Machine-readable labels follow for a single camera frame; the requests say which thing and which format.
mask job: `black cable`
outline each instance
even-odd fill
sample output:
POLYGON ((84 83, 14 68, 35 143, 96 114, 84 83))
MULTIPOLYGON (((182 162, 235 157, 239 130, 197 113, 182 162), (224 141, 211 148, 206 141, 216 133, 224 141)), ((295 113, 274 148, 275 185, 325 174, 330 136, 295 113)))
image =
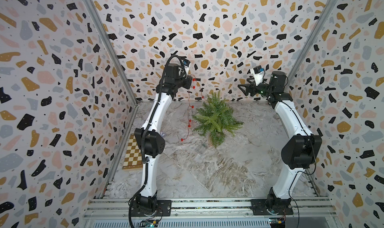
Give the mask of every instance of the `black cable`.
POLYGON ((133 195, 133 197, 131 199, 129 199, 129 211, 128 211, 128 220, 129 220, 129 225, 134 228, 133 226, 133 223, 132 223, 132 218, 131 218, 131 214, 132 214, 132 207, 133 207, 133 200, 137 197, 137 195, 145 188, 146 184, 147 184, 147 180, 148 180, 148 164, 147 164, 147 161, 145 159, 145 150, 144 150, 144 144, 145 144, 145 137, 147 136, 147 132, 149 130, 149 127, 152 125, 152 119, 155 115, 155 112, 156 112, 156 109, 157 107, 159 106, 160 104, 160 100, 161 100, 161 91, 163 89, 163 82, 164 82, 164 75, 166 73, 166 67, 169 65, 170 61, 172 60, 172 58, 174 57, 177 57, 180 61, 180 65, 182 67, 182 71, 184 71, 184 73, 186 74, 187 72, 185 71, 185 68, 184 68, 184 64, 183 64, 183 61, 181 60, 180 56, 176 55, 176 54, 173 54, 169 57, 169 59, 167 60, 165 66, 164 66, 164 69, 163 69, 163 73, 161 75, 161 78, 160 78, 160 82, 159 82, 159 96, 157 98, 157 103, 155 104, 155 107, 153 108, 153 111, 151 113, 151 116, 149 118, 149 121, 148 121, 148 124, 147 124, 147 127, 145 128, 143 134, 142 134, 142 137, 141 137, 141 162, 143 165, 145 165, 145 180, 144 180, 144 184, 142 185, 142 187, 133 195))

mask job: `black mounting plate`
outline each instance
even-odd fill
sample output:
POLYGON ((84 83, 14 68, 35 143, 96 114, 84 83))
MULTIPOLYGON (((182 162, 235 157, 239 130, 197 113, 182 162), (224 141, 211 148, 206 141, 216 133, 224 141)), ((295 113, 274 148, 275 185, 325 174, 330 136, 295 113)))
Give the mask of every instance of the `black mounting plate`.
MULTIPOLYGON (((170 209, 172 208, 172 201, 171 200, 157 200, 157 206, 158 214, 156 217, 162 216, 170 216, 170 209)), ((143 217, 143 212, 139 211, 139 208, 137 208, 136 200, 133 201, 133 210, 131 212, 131 217, 143 217)))
POLYGON ((266 206, 266 199, 253 199, 251 200, 251 210, 253 215, 284 215, 284 210, 286 215, 293 215, 292 208, 286 206, 274 206, 273 211, 268 212, 266 206))

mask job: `metal frame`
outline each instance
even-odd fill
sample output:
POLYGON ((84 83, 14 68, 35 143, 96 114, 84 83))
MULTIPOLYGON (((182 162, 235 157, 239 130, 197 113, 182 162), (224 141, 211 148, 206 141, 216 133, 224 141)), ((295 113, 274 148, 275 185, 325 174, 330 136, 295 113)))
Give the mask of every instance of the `metal frame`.
POLYGON ((307 56, 310 48, 312 47, 313 43, 315 42, 316 38, 318 37, 321 28, 324 26, 324 23, 327 21, 329 15, 331 14, 331 11, 336 6, 338 0, 327 0, 327 3, 325 5, 325 8, 322 10, 318 22, 315 24, 314 29, 310 33, 307 41, 305 42, 299 56, 297 57, 295 63, 293 64, 293 67, 288 74, 288 84, 290 84, 293 81, 293 78, 296 74, 296 72, 299 70, 301 64, 303 63, 305 57, 307 56))
POLYGON ((136 97, 131 89, 131 86, 129 85, 129 82, 127 80, 127 77, 125 76, 124 71, 121 68, 121 64, 116 56, 115 50, 113 49, 111 43, 109 42, 108 35, 106 31, 104 30, 103 23, 101 22, 101 19, 98 15, 98 12, 96 11, 95 6, 93 5, 92 0, 83 0, 86 9, 88 10, 88 14, 93 20, 93 23, 96 27, 97 32, 99 33, 99 37, 103 44, 105 45, 105 48, 107 52, 109 53, 112 63, 114 67, 116 68, 123 86, 127 90, 128 96, 130 98, 130 101, 133 103, 133 105, 136 107, 137 106, 137 100, 136 97))

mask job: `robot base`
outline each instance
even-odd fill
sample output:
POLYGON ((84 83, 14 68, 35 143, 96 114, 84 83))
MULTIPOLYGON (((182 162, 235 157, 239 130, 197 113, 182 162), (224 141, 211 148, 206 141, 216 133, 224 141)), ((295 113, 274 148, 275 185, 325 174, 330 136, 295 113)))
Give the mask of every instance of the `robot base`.
POLYGON ((291 198, 277 198, 271 187, 266 199, 251 200, 251 210, 253 215, 293 215, 290 203, 291 198))

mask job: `wooden chessboard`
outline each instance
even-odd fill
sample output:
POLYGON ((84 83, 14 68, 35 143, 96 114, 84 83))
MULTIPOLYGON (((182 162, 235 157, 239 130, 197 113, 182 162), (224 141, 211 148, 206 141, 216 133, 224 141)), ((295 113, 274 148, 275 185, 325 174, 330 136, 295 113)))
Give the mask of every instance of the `wooden chessboard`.
POLYGON ((129 137, 127 152, 125 154, 123 170, 136 170, 143 167, 141 153, 134 134, 129 137))

